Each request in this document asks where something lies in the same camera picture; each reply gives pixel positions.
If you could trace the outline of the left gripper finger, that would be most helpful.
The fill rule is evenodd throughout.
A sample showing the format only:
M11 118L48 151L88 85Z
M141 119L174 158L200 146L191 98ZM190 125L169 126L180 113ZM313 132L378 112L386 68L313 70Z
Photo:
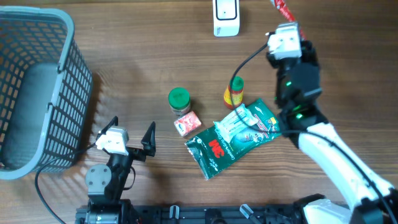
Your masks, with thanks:
M117 116L114 116L103 129L99 130L96 136L96 140L98 140L102 135L106 134L107 130L112 126L118 126L118 123L119 123L119 118Z
M156 152L155 146L155 122L153 121L148 130L146 131L144 137L141 140L143 145L143 150L146 152Z

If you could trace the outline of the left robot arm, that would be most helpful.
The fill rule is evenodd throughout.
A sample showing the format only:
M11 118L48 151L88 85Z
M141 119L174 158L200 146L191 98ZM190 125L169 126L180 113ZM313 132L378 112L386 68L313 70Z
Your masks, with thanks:
M142 147L129 147L127 130L118 125L114 117L105 128L98 132L95 146L106 152L109 160L106 164L90 167L85 177L88 187L88 205L76 212L76 223L142 223L142 218L129 199L122 199L134 161L144 162L146 157L154 157L155 122L152 122L141 140Z

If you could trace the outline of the red stick sachet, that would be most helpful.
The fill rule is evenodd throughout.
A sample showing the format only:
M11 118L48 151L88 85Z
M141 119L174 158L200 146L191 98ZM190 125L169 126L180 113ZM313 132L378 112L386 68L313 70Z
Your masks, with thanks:
M279 13L289 22L299 23L292 14L292 12L290 11L285 0L270 0L270 2L279 11Z

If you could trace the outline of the teal wet wipes pack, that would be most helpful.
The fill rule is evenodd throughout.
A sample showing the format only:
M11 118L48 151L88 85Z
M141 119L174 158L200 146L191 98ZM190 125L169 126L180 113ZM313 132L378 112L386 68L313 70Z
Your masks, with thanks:
M230 143L242 130L257 124L259 121L252 112L241 104L234 111L230 112L223 120L214 121L215 128L221 137Z

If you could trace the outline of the red sauce bottle green cap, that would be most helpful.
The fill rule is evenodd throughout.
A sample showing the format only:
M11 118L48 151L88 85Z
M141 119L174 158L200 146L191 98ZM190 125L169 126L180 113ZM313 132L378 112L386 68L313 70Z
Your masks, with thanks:
M233 79L232 85L228 85L224 95L223 100L227 108L233 109L238 107L243 102L243 90L244 90L244 80L236 76Z

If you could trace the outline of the green lid jar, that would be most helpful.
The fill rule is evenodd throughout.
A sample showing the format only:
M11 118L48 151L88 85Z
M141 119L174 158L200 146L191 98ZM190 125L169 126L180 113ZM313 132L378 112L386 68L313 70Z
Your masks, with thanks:
M190 94L182 87L172 89L169 93L168 101L170 109L177 116L187 114L191 109Z

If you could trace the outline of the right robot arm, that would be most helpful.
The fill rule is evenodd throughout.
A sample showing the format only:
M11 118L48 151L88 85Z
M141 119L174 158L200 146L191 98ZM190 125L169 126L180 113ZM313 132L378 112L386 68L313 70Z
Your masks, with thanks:
M342 140L318 106L320 66L308 40L268 40L266 57L277 69L275 103L281 133L315 161L349 207L350 223L397 223L397 189Z

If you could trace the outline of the green 3M gloves package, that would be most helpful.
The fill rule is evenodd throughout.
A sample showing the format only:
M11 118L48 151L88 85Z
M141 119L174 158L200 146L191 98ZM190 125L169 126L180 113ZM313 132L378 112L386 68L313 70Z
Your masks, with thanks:
M262 99L245 105L259 119L227 143L215 124L189 139L185 145L206 179L218 175L252 149L279 137L279 122Z

